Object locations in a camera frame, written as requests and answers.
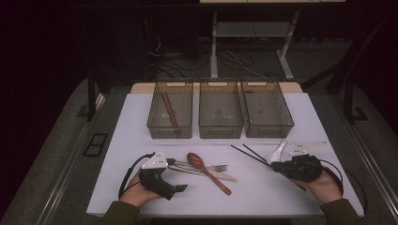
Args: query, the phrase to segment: fork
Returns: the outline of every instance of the fork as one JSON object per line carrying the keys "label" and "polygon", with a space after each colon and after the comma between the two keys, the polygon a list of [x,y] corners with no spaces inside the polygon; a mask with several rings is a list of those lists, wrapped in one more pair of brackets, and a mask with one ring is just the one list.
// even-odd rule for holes
{"label": "fork", "polygon": [[227,165],[211,165],[206,167],[208,171],[214,171],[214,172],[224,172],[227,169]]}
{"label": "fork", "polygon": [[[180,165],[180,166],[191,166],[188,162],[182,162],[182,161],[169,161],[171,164],[174,165]],[[227,170],[227,165],[211,165],[206,167],[209,171],[214,171],[214,172],[224,172]]]}

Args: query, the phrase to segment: white tabletop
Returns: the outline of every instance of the white tabletop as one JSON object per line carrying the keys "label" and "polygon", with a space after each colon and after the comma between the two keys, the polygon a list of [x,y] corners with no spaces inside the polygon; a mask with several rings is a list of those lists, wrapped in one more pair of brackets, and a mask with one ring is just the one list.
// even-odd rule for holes
{"label": "white tabletop", "polygon": [[[289,160],[295,142],[323,142],[328,137],[307,94],[284,94],[295,126],[286,140],[282,160]],[[282,139],[203,140],[199,138],[198,102],[193,95],[192,138],[186,140],[153,140],[146,127],[151,94],[130,94],[120,114],[115,133],[104,159],[87,213],[102,216],[111,202],[117,200],[120,184],[132,163],[142,155],[163,150],[168,158],[186,161],[189,152],[199,155],[206,165],[227,164],[227,173],[237,182],[222,182],[232,190],[225,195],[208,177],[166,170],[162,178],[171,185],[185,185],[171,201],[159,199],[141,208],[148,218],[297,218],[322,215],[319,202],[309,191],[303,191],[281,174],[233,149],[246,144],[262,156],[274,151]],[[336,165],[344,178],[344,197],[363,216],[359,199],[349,184],[330,144],[312,155]]]}

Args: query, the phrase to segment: wire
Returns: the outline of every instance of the wire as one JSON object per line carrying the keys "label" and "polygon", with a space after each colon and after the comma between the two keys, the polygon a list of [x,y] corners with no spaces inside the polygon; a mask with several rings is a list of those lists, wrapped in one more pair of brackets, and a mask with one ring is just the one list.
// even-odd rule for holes
{"label": "wire", "polygon": [[252,28],[253,28],[254,36],[257,37],[257,33],[255,32],[254,22],[252,22]]}
{"label": "wire", "polygon": [[143,160],[144,158],[151,158],[155,155],[155,153],[152,154],[146,154],[144,156],[139,157],[133,164],[132,166],[127,170],[125,177],[123,178],[122,184],[120,185],[120,189],[119,189],[119,199],[122,196],[122,194],[125,191],[125,186],[127,184],[127,181],[130,178],[130,175],[132,173],[132,171],[134,170],[134,167],[138,164],[138,162],[140,162],[141,160]]}
{"label": "wire", "polygon": [[181,77],[185,78],[185,75],[181,71],[179,71],[178,68],[176,68],[176,67],[168,66],[168,65],[165,65],[165,64],[160,64],[160,66],[171,68],[171,69],[177,71],[179,73],[179,75],[181,75]]}
{"label": "wire", "polygon": [[124,193],[124,192],[126,192],[126,190],[128,190],[129,188],[131,188],[131,187],[133,187],[133,186],[136,186],[136,185],[138,185],[140,182],[141,182],[141,181],[137,181],[137,182],[135,182],[134,184],[132,184],[132,185],[130,185],[130,186],[128,186],[128,187],[126,187],[126,189],[125,189],[125,190],[123,190],[123,193]]}
{"label": "wire", "polygon": [[242,71],[242,70],[245,70],[245,68],[243,68],[243,67],[237,68],[237,67],[230,67],[230,66],[228,66],[228,65],[223,61],[223,60],[224,60],[224,57],[222,57],[220,54],[217,56],[217,60],[220,61],[220,63],[222,63],[226,68],[230,68],[230,69],[235,70],[235,71]]}
{"label": "wire", "polygon": [[[255,48],[256,51],[258,51],[258,50],[260,50],[260,49],[268,48],[268,47],[270,47],[270,46],[274,46],[274,45],[276,45],[276,44],[280,44],[280,43],[281,43],[279,40],[275,40],[275,39],[272,39],[272,38],[269,38],[269,37],[266,37],[266,39],[267,39],[267,41],[266,41],[266,43],[264,43],[264,45],[263,45],[263,43],[262,43],[262,42],[264,42],[264,40],[262,40],[261,38],[259,38],[259,39],[252,39],[252,38],[250,38],[249,40],[246,40],[246,38],[245,38],[245,39],[235,40],[235,41],[232,42],[232,44],[235,46],[235,47],[233,47],[233,48],[234,48],[234,52],[235,52],[235,53],[237,53],[237,52],[240,52],[240,53],[241,53],[241,52],[242,52],[242,49],[244,49],[244,46],[251,46],[251,45],[252,45],[252,44],[249,44],[249,45],[248,45],[248,44],[245,44],[244,42],[246,42],[246,41],[250,41],[250,42],[256,41],[256,43],[260,43],[260,45],[259,45],[258,47]],[[221,48],[231,49],[231,46],[229,46],[229,45],[223,43],[222,46],[221,46]]]}
{"label": "wire", "polygon": [[170,62],[170,61],[168,61],[168,60],[165,60],[164,63],[173,64],[173,65],[175,65],[176,67],[178,67],[178,68],[180,68],[180,69],[182,69],[182,70],[192,72],[192,73],[196,76],[196,78],[195,78],[196,81],[200,78],[199,74],[196,73],[196,70],[200,70],[201,68],[199,68],[199,69],[183,68],[182,66],[180,66],[180,65],[178,65],[178,64],[176,64],[176,63]]}
{"label": "wire", "polygon": [[340,181],[341,181],[342,184],[343,184],[343,176],[342,176],[342,173],[340,172],[340,170],[339,170],[335,165],[333,165],[331,162],[328,162],[328,161],[323,160],[323,159],[319,159],[319,161],[326,162],[326,163],[328,163],[330,166],[334,167],[334,169],[337,171],[337,173],[339,173],[339,175],[340,175]]}
{"label": "wire", "polygon": [[210,37],[199,37],[198,40],[205,40],[205,41],[207,41],[208,43],[211,42],[211,41],[210,41]]}
{"label": "wire", "polygon": [[219,42],[217,42],[216,45],[221,44],[223,40],[224,40],[224,37],[220,38]]}
{"label": "wire", "polygon": [[266,76],[264,76],[264,75],[262,75],[262,74],[259,74],[259,73],[256,73],[256,72],[254,72],[254,71],[248,69],[245,65],[242,64],[242,62],[240,62],[240,60],[239,60],[232,52],[229,52],[228,50],[225,50],[225,51],[228,52],[228,53],[230,53],[232,56],[234,56],[234,58],[237,59],[237,61],[238,61],[246,70],[248,70],[248,71],[251,72],[252,74],[255,74],[255,75],[258,75],[258,76],[260,76],[260,77],[266,78]]}
{"label": "wire", "polygon": [[362,192],[362,197],[363,197],[363,215],[366,217],[366,214],[368,212],[368,198],[367,198],[367,194],[365,192],[365,188],[363,187],[363,185],[360,183],[360,180],[350,171],[344,169],[345,173],[347,173],[348,175],[350,175],[355,182],[357,183],[357,185],[360,187],[360,191]]}
{"label": "wire", "polygon": [[291,69],[293,66],[295,66],[299,61],[301,61],[305,56],[310,54],[313,50],[315,50],[319,46],[319,43],[317,43],[313,48],[311,48],[309,51],[307,51],[305,54],[303,54],[298,60],[296,60],[294,63],[290,64],[288,68],[286,68],[284,71],[287,71]]}
{"label": "wire", "polygon": [[170,78],[174,78],[174,77],[175,77],[173,74],[169,73],[169,72],[168,72],[167,70],[165,70],[165,69],[158,68],[158,70],[160,70],[161,72],[166,73],[167,75],[169,75]]}
{"label": "wire", "polygon": [[156,37],[156,36],[153,36],[153,38],[156,39],[156,40],[158,41],[158,47],[156,47],[153,51],[152,51],[152,50],[149,50],[150,48],[149,48],[149,44],[148,44],[148,42],[147,42],[146,45],[145,45],[146,51],[147,51],[149,54],[151,54],[151,55],[153,55],[153,56],[155,56],[155,57],[161,57],[161,40],[158,39],[158,37]]}
{"label": "wire", "polygon": [[179,56],[184,55],[184,53],[164,53],[163,56]]}
{"label": "wire", "polygon": [[207,57],[206,63],[205,63],[204,65],[200,66],[199,68],[183,68],[183,67],[180,66],[179,64],[173,63],[173,62],[171,62],[170,60],[165,60],[164,62],[165,62],[165,63],[169,63],[169,64],[173,64],[173,65],[175,65],[176,67],[178,67],[178,68],[180,68],[180,69],[182,69],[182,70],[189,71],[189,72],[194,72],[194,71],[198,71],[198,70],[203,69],[203,68],[207,65],[208,58],[209,58],[209,57]]}
{"label": "wire", "polygon": [[[228,53],[228,55],[231,54],[231,52],[229,53],[226,49],[221,49],[221,51],[224,51],[224,52]],[[236,59],[236,58],[233,58],[233,59],[231,60],[231,59],[229,59],[229,58],[227,58],[227,57],[223,57],[222,54],[220,54],[220,57],[225,58],[225,60],[227,60],[227,61],[230,62],[230,63],[237,64],[237,65],[240,65],[240,66],[241,66],[241,64],[243,64],[245,67],[251,67],[251,66],[254,65],[254,60],[253,60],[248,54],[246,54],[246,53],[244,53],[244,52],[240,52],[240,53],[241,53],[241,54],[244,54],[244,55],[250,60],[250,63],[249,63],[249,64],[243,64],[242,62],[239,63],[239,62],[237,62],[237,59]]]}

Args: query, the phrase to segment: clear plastic bin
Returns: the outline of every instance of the clear plastic bin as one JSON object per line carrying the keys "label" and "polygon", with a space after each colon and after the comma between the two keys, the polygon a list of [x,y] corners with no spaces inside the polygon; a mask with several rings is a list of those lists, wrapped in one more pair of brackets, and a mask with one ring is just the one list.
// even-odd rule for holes
{"label": "clear plastic bin", "polygon": [[202,139],[238,139],[243,129],[237,79],[200,81],[199,131]]}
{"label": "clear plastic bin", "polygon": [[192,137],[193,79],[158,79],[147,127],[153,139]]}
{"label": "clear plastic bin", "polygon": [[242,78],[240,88],[246,137],[285,138],[295,124],[279,83]]}

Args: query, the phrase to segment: chopsticks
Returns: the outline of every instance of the chopsticks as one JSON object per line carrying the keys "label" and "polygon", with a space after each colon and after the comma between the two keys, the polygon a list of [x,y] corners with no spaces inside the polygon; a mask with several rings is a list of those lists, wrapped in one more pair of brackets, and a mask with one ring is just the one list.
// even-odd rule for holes
{"label": "chopsticks", "polygon": [[271,165],[269,165],[269,164],[267,163],[267,161],[266,161],[263,157],[261,157],[261,156],[258,155],[256,152],[254,152],[250,147],[246,146],[245,144],[243,144],[243,146],[244,146],[245,148],[247,148],[249,151],[251,151],[253,154],[255,154],[257,157],[252,156],[252,155],[246,153],[245,151],[243,151],[243,150],[241,150],[241,149],[239,149],[239,148],[237,148],[236,146],[234,146],[234,145],[231,144],[231,147],[237,149],[239,152],[245,154],[246,156],[248,156],[248,157],[250,157],[250,158],[253,158],[253,159],[255,159],[255,160],[257,160],[257,161],[263,163],[264,165],[266,165],[266,166],[268,166],[268,167],[271,167]]}
{"label": "chopsticks", "polygon": [[161,98],[163,99],[164,106],[166,107],[166,111],[169,114],[170,120],[172,122],[173,128],[175,128],[175,133],[180,134],[181,130],[179,129],[178,123],[176,121],[176,115],[174,113],[172,103],[170,101],[169,95],[167,92],[161,93]]}

